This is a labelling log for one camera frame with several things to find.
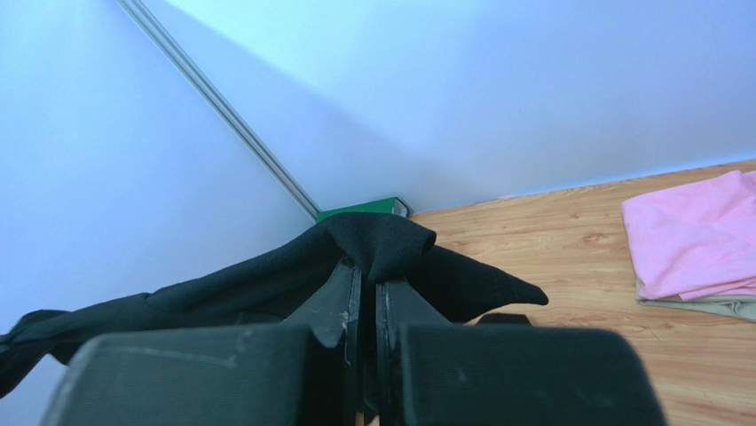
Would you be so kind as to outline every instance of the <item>metal strip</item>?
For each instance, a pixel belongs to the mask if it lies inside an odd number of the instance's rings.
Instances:
[[[216,87],[210,82],[197,65],[189,58],[186,52],[176,43],[176,40],[168,34],[168,31],[152,15],[140,0],[118,0],[123,9],[134,19],[137,24],[153,39],[155,44],[176,65],[179,71],[189,79],[194,88],[213,106],[218,114],[228,123],[237,135],[251,149],[265,167],[276,177],[284,188],[291,193],[295,201],[313,219],[318,216],[320,209],[315,201],[310,198],[294,178],[284,169],[283,165],[273,156],[267,146],[260,140],[241,116],[233,109],[228,101],[221,95]]]

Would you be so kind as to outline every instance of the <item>wooden floor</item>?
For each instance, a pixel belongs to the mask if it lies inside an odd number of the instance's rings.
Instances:
[[[548,306],[508,306],[535,324],[600,327],[641,355],[672,425],[756,425],[756,323],[635,303],[620,203],[756,170],[756,160],[419,213],[438,244],[543,288]]]

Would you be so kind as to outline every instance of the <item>black garment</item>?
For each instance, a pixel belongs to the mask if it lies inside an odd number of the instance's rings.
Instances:
[[[0,335],[0,398],[39,359],[67,364],[94,336],[119,331],[280,322],[320,288],[347,257],[368,294],[404,274],[452,322],[512,303],[546,304],[537,287],[435,246],[436,235],[402,217],[344,213],[281,248],[205,277],[74,311],[37,311]]]

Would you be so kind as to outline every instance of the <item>green object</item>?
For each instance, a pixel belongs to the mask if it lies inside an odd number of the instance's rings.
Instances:
[[[333,209],[321,211],[318,213],[317,222],[331,217],[339,213],[345,213],[347,211],[366,211],[371,213],[392,213],[401,217],[409,217],[410,209],[399,198],[387,198],[385,200],[370,201],[365,204],[358,204],[356,206],[344,207],[342,209]]]

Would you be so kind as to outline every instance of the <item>pink cloth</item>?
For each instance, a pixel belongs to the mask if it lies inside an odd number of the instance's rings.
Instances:
[[[639,296],[756,296],[756,171],[622,203]]]

